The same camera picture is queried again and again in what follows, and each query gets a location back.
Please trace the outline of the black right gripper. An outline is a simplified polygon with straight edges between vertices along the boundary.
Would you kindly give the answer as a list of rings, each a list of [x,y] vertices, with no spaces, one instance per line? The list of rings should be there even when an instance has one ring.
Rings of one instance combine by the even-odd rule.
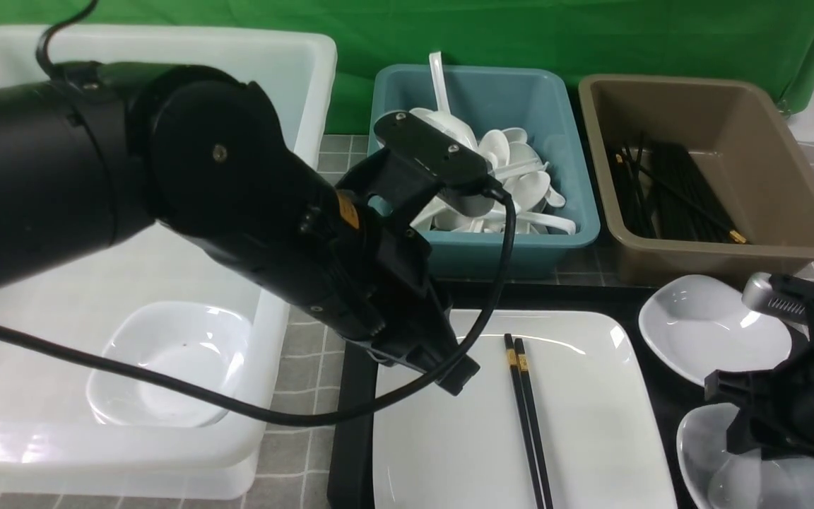
[[[814,299],[773,298],[763,315],[800,322],[814,333]],[[788,360],[765,370],[715,370],[704,381],[709,403],[736,406],[726,431],[734,455],[759,452],[763,460],[814,459],[814,339]]]

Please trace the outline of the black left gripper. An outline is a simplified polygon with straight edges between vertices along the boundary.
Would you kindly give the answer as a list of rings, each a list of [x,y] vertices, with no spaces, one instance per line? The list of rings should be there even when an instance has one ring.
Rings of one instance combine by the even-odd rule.
[[[429,373],[456,353],[450,299],[432,248],[411,228],[438,186],[415,163],[378,152],[325,181],[297,208],[287,300],[388,363]]]

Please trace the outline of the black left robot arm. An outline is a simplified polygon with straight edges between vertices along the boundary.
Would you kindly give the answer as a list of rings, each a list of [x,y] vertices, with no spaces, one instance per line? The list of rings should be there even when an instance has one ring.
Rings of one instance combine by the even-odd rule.
[[[429,373],[458,341],[411,220],[485,163],[410,113],[333,186],[288,149],[257,83],[207,66],[72,64],[0,89],[0,288],[161,223],[388,363]]]

